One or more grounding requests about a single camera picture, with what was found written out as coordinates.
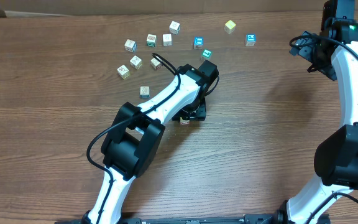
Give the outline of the wooden block blue front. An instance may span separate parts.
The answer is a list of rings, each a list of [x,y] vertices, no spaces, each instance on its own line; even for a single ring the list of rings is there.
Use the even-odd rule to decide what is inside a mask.
[[[150,87],[149,86],[141,86],[139,95],[141,98],[150,98]]]

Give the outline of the wooden block red edge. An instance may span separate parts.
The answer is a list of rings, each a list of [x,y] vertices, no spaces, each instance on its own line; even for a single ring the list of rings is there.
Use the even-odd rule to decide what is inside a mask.
[[[185,118],[180,117],[180,124],[181,125],[187,125],[189,123],[190,123],[189,119],[185,119]]]

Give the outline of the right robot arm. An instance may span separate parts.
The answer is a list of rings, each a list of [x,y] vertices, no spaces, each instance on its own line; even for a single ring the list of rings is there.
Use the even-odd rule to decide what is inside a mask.
[[[290,52],[309,61],[309,72],[337,82],[341,104],[339,129],[314,155],[314,176],[267,219],[268,223],[328,223],[325,211],[358,190],[358,22],[353,0],[324,3],[319,34],[292,38]]]

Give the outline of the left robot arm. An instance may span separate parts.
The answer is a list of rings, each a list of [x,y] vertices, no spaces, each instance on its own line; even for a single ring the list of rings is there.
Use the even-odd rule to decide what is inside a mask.
[[[90,142],[92,148],[104,138],[103,163],[90,162],[104,172],[104,179],[96,203],[83,215],[82,223],[118,223],[131,184],[153,161],[166,123],[205,120],[205,98],[219,80],[217,66],[205,60],[199,68],[186,64],[173,73],[173,81],[150,100],[137,106],[122,105],[112,125]]]

